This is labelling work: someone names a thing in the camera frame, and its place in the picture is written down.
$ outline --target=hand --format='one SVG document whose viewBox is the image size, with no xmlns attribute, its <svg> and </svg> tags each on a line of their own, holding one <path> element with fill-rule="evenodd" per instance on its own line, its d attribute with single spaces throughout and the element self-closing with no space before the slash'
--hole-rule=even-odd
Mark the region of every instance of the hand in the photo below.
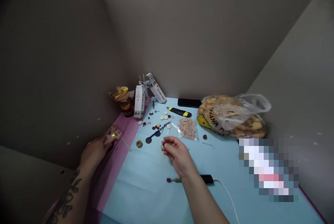
<svg viewBox="0 0 334 224">
<path fill-rule="evenodd" d="M 162 141 L 164 155 L 167 155 L 176 173 L 181 179 L 198 175 L 195 164 L 190 156 L 188 148 L 176 137 L 164 137 Z"/>
<path fill-rule="evenodd" d="M 104 158 L 105 153 L 112 143 L 104 145 L 106 137 L 101 137 L 90 141 L 86 148 L 83 150 L 80 159 L 80 169 L 86 169 L 95 172 L 97 166 L 100 164 L 101 160 Z"/>
</svg>

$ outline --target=black phone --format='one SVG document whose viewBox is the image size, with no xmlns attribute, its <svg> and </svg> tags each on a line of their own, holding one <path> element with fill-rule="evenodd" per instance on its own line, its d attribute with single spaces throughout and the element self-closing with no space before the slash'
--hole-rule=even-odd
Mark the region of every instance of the black phone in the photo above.
<svg viewBox="0 0 334 224">
<path fill-rule="evenodd" d="M 191 99 L 178 99 L 177 105 L 182 107 L 194 107 L 199 108 L 202 104 L 201 100 L 191 100 Z"/>
</svg>

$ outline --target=sealed bag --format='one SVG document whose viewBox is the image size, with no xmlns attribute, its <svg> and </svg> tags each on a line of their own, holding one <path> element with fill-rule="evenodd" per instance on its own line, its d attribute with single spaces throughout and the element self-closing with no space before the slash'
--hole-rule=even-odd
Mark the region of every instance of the sealed bag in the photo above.
<svg viewBox="0 0 334 224">
<path fill-rule="evenodd" d="M 197 122 L 214 132 L 241 138 L 264 138 L 267 130 L 258 113 L 271 109 L 271 103 L 260 94 L 208 96 L 202 100 Z"/>
</svg>

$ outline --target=plastic pill bag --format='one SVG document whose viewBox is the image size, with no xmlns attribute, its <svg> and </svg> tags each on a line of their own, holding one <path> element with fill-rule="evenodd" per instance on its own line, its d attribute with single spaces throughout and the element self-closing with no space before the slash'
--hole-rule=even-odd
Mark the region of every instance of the plastic pill bag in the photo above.
<svg viewBox="0 0 334 224">
<path fill-rule="evenodd" d="M 260 94 L 235 97 L 205 97 L 197 112 L 197 122 L 223 135 L 240 138 L 263 138 L 267 131 L 257 115 L 271 109 L 270 102 Z"/>
<path fill-rule="evenodd" d="M 169 129 L 168 135 L 199 141 L 197 123 L 195 120 L 185 117 L 172 116 L 170 124 L 172 127 Z"/>
</svg>

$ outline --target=gray partition wall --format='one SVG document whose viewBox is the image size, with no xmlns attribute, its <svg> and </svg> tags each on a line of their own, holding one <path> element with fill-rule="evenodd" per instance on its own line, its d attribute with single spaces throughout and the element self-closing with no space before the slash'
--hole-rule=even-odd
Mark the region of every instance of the gray partition wall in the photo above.
<svg viewBox="0 0 334 224">
<path fill-rule="evenodd" d="M 290 146 L 299 185 L 334 223 L 334 0 L 312 0 L 248 92 L 272 103 L 269 138 Z"/>
<path fill-rule="evenodd" d="M 127 82 L 103 0 L 5 0 L 0 55 L 0 145 L 75 168 Z"/>
<path fill-rule="evenodd" d="M 131 63 L 167 96 L 247 91 L 310 0 L 105 0 Z"/>
</svg>

